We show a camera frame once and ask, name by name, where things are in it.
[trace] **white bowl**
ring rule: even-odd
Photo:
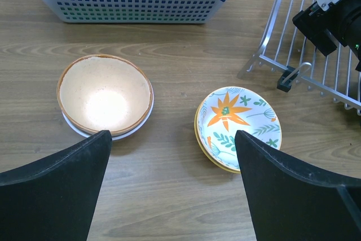
[[[230,172],[240,173],[234,139],[238,130],[278,150],[281,147],[277,115],[257,93],[242,87],[223,87],[209,94],[197,112],[196,133],[217,163]]]

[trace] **laundry basket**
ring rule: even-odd
[[[207,22],[223,5],[220,0],[43,0],[68,23]]]

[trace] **bowl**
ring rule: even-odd
[[[257,93],[242,87],[223,87],[209,94],[195,117],[196,136],[211,161],[240,173],[234,136],[238,130],[280,149],[282,132],[273,108]]]
[[[199,147],[201,148],[201,150],[203,151],[203,153],[205,154],[206,157],[208,157],[208,159],[213,162],[216,166],[220,167],[221,169],[224,169],[228,172],[231,172],[231,173],[240,173],[239,170],[233,170],[233,169],[230,169],[230,168],[226,168],[225,166],[223,166],[222,164],[220,164],[219,162],[217,162],[216,160],[213,159],[212,155],[210,153],[208,153],[208,151],[204,148],[204,146],[202,145],[202,141],[199,137],[199,134],[198,134],[198,131],[197,131],[197,115],[198,115],[198,112],[199,112],[199,109],[200,109],[201,105],[198,107],[197,111],[196,111],[196,115],[195,115],[195,118],[194,118],[194,130],[195,130],[195,135],[196,135],[196,139],[197,139],[197,142],[199,144]]]
[[[153,102],[152,102],[152,105],[151,105],[151,110],[148,112],[148,114],[146,115],[146,117],[144,118],[144,120],[137,126],[135,127],[133,130],[130,130],[124,134],[121,134],[121,135],[117,135],[115,137],[112,137],[112,140],[113,141],[119,141],[120,139],[123,139],[123,138],[126,138],[126,137],[129,137],[130,135],[134,134],[136,131],[138,131],[145,123],[146,121],[148,120],[148,118],[150,117],[151,113],[152,113],[152,110],[153,110],[153,106],[154,106],[154,99],[153,99]],[[65,121],[67,122],[67,124],[76,132],[78,133],[79,135],[82,135],[83,137],[85,138],[88,138],[91,136],[91,134],[88,134],[82,130],[80,130],[79,128],[75,127],[72,122],[69,121],[69,119],[66,117],[66,115],[63,113],[63,116],[64,116],[64,119]]]
[[[153,90],[133,63],[112,55],[84,56],[69,65],[57,88],[63,114],[80,130],[113,137],[136,128],[149,113]]]

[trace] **stacked bowls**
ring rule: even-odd
[[[133,63],[112,55],[84,56],[60,77],[57,97],[66,122],[89,137],[109,130],[113,140],[137,131],[149,118],[153,88]]]
[[[282,132],[273,108],[257,93],[242,87],[223,87],[199,105],[194,128],[204,154],[217,166],[240,173],[235,135],[244,130],[280,149]]]

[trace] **drying rack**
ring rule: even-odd
[[[355,108],[361,116],[361,73],[355,70],[358,59],[348,47],[339,44],[336,52],[323,56],[293,25],[292,17],[315,0],[274,0],[272,10],[256,53],[238,74],[241,78],[256,64],[271,67],[282,76],[278,89],[288,92],[294,83],[304,83],[308,91],[330,95],[345,109]]]

